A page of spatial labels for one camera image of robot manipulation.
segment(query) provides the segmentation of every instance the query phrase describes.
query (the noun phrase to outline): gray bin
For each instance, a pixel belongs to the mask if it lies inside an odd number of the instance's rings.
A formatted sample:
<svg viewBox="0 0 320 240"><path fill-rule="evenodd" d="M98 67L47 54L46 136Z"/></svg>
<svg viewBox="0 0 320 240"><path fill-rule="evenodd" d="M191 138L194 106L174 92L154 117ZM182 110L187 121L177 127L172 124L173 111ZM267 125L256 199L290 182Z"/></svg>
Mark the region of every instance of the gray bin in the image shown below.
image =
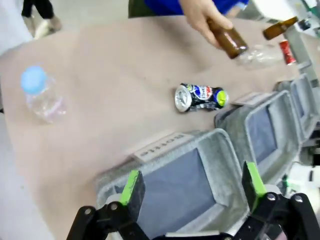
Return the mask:
<svg viewBox="0 0 320 240"><path fill-rule="evenodd" d="M298 119L288 91L256 106L244 105L216 119L233 144L240 165L257 165L265 184L275 184L300 151Z"/></svg>
<svg viewBox="0 0 320 240"><path fill-rule="evenodd" d="M293 81L279 82L276 90L279 92L288 90L290 92L298 119L300 139L304 142L311 136L319 120L315 97L307 75L302 74Z"/></svg>
<svg viewBox="0 0 320 240"><path fill-rule="evenodd" d="M242 169L222 129L198 134L144 164L133 159L107 172L97 181L98 208L122 192L132 169L143 174L146 192L137 222L151 239L167 232L225 232L249 211Z"/></svg>

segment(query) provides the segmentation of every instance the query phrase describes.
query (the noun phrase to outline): beige table surface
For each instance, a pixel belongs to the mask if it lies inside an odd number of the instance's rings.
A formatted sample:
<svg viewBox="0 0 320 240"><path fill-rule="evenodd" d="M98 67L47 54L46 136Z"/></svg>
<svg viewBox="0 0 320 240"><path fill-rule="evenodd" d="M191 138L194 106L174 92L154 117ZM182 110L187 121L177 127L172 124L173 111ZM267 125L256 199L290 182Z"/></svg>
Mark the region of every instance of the beige table surface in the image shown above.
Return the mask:
<svg viewBox="0 0 320 240"><path fill-rule="evenodd" d="M264 23L233 22L249 45L265 43ZM68 113L60 122L44 124L26 108L20 75L32 65L56 78L65 96ZM61 32L0 58L16 165L59 240L66 238L78 208L95 204L98 174L167 134L213 128L212 112L176 111L173 92L180 82L223 87L233 101L251 91L270 92L292 75L297 69L284 62L254 71L237 66L182 16Z"/></svg>

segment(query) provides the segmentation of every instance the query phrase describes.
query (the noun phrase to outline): plastic water bottle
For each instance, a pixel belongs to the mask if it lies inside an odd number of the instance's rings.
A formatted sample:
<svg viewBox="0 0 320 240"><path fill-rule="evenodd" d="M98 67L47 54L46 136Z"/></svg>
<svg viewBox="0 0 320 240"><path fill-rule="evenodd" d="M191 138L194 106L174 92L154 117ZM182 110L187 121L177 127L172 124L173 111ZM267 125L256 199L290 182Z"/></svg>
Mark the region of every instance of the plastic water bottle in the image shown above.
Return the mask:
<svg viewBox="0 0 320 240"><path fill-rule="evenodd" d="M254 45L236 58L240 66L256 70L284 62L284 54L279 46L271 44Z"/></svg>
<svg viewBox="0 0 320 240"><path fill-rule="evenodd" d="M40 66L28 67L21 76L27 107L40 119L53 123L66 114L64 99L57 93L56 82Z"/></svg>

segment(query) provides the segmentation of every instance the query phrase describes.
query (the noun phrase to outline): hand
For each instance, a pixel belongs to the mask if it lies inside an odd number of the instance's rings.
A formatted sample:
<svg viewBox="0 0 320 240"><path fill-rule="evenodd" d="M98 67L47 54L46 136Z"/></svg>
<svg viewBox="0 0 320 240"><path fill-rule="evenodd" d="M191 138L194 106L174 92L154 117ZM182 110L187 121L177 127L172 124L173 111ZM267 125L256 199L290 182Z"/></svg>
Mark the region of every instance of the hand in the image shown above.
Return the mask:
<svg viewBox="0 0 320 240"><path fill-rule="evenodd" d="M219 12L212 0L179 0L179 2L191 27L201 33L210 44L219 48L207 20L211 19L224 29L232 29L232 22Z"/></svg>

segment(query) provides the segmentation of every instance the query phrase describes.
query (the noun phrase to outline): white cloth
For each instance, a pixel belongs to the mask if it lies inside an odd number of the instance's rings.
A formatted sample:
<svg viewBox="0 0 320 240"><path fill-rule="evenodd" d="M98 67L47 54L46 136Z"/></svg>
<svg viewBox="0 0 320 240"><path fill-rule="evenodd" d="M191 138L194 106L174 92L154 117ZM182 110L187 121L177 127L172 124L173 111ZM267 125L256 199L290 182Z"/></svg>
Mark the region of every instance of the white cloth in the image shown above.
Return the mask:
<svg viewBox="0 0 320 240"><path fill-rule="evenodd" d="M0 56L33 38L21 16L23 0L0 0Z"/></svg>

